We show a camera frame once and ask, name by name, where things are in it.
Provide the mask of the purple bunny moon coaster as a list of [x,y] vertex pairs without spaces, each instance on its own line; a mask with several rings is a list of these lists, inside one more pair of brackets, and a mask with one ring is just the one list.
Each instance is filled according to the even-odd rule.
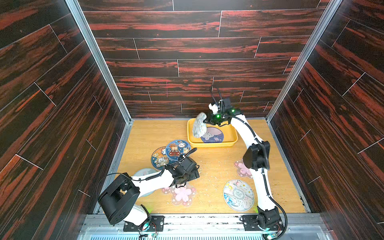
[[223,132],[214,127],[208,127],[206,133],[201,137],[204,143],[222,143],[224,140]]

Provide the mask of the white floral round coaster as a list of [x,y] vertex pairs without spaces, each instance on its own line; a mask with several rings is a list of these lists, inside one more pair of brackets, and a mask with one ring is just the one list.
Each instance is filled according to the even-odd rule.
[[199,113],[195,118],[193,124],[193,136],[195,138],[201,138],[207,132],[206,118],[207,115],[205,113]]

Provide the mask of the yellow plastic storage tray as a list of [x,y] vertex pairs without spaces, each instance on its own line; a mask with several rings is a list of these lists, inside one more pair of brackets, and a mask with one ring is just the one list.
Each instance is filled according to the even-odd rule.
[[238,134],[236,129],[231,125],[225,125],[223,127],[208,125],[208,127],[214,127],[220,129],[224,134],[224,140],[222,143],[204,143],[201,138],[195,138],[193,136],[193,124],[195,119],[189,119],[187,123],[187,138],[188,142],[193,148],[218,148],[218,147],[231,147],[238,141]]

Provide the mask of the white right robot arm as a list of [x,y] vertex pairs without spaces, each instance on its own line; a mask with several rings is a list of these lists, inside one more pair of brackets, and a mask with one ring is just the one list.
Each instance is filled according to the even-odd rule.
[[247,148],[243,156],[243,163],[253,176],[259,213],[278,211],[279,208],[273,199],[268,179],[270,143],[263,141],[256,134],[242,111],[233,107],[229,99],[209,104],[209,109],[207,114],[200,113],[196,117],[197,125],[193,129],[194,136],[202,137],[207,132],[207,124],[219,127],[228,124],[234,127]]

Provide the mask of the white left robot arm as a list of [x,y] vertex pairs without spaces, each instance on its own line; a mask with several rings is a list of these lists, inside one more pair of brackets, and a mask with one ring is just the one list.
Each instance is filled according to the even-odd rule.
[[119,174],[99,195],[98,203],[110,225],[126,222],[143,231],[152,217],[143,205],[136,204],[138,198],[158,189],[185,186],[200,177],[199,167],[192,158],[182,156],[175,163],[149,175],[131,177],[128,173]]

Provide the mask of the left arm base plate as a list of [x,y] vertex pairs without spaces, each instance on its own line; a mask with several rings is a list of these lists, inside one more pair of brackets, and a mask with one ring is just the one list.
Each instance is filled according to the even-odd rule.
[[164,222],[165,216],[162,215],[151,215],[139,226],[125,221],[123,232],[158,233],[164,230]]

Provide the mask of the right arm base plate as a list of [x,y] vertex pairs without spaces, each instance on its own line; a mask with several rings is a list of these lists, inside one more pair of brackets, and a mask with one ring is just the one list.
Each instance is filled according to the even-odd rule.
[[284,229],[283,221],[279,215],[243,215],[240,217],[245,231],[282,231]]

